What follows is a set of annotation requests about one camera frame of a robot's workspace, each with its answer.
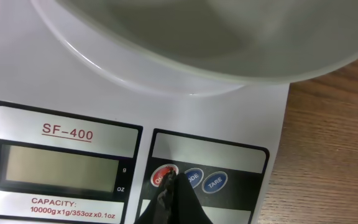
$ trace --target tare label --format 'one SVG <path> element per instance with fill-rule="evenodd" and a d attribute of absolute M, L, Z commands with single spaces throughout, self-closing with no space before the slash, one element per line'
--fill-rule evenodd
<path fill-rule="evenodd" d="M 133 157 L 138 130 L 0 106 L 0 139 Z"/>
<path fill-rule="evenodd" d="M 0 215 L 120 223 L 123 209 L 123 202 L 102 202 L 0 191 Z"/>

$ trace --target digital kitchen scale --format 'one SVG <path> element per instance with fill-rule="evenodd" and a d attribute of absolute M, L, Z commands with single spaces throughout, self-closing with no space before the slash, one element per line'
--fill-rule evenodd
<path fill-rule="evenodd" d="M 170 167 L 213 223 L 257 223 L 288 85 L 109 82 L 39 14 L 0 1 L 0 223 L 133 223 Z"/>

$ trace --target on button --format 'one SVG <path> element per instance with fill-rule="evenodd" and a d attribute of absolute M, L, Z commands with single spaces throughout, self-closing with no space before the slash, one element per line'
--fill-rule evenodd
<path fill-rule="evenodd" d="M 179 174 L 179 168 L 174 164 L 165 164 L 157 168 L 150 178 L 150 181 L 154 187 L 158 187 L 164 177 L 165 174 L 167 174 L 170 170 L 170 168 L 173 168 L 177 174 Z"/>

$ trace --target lcd display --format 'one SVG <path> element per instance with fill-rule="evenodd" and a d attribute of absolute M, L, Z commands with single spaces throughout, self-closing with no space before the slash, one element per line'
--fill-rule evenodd
<path fill-rule="evenodd" d="M 118 162 L 21 146 L 6 146 L 6 180 L 112 192 Z"/>

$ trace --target wooden table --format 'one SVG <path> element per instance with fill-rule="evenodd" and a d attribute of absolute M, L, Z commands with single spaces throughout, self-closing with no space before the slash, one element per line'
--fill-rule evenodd
<path fill-rule="evenodd" d="M 291 85 L 259 223 L 358 223 L 358 61 Z"/>

